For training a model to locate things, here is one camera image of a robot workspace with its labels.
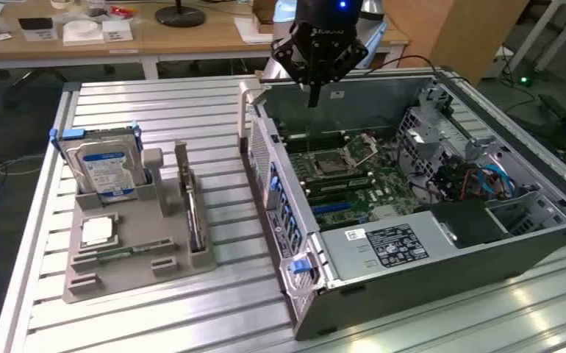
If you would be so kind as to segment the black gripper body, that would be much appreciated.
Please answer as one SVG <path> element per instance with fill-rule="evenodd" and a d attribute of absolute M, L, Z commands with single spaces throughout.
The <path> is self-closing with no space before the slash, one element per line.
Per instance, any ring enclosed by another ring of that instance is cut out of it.
<path fill-rule="evenodd" d="M 357 39 L 356 23 L 361 4 L 361 1 L 334 0 L 297 2 L 294 23 L 305 22 L 312 27 L 308 57 L 310 72 L 312 49 L 318 46 L 314 42 L 325 44 L 338 42 L 345 46 L 353 39 Z"/>

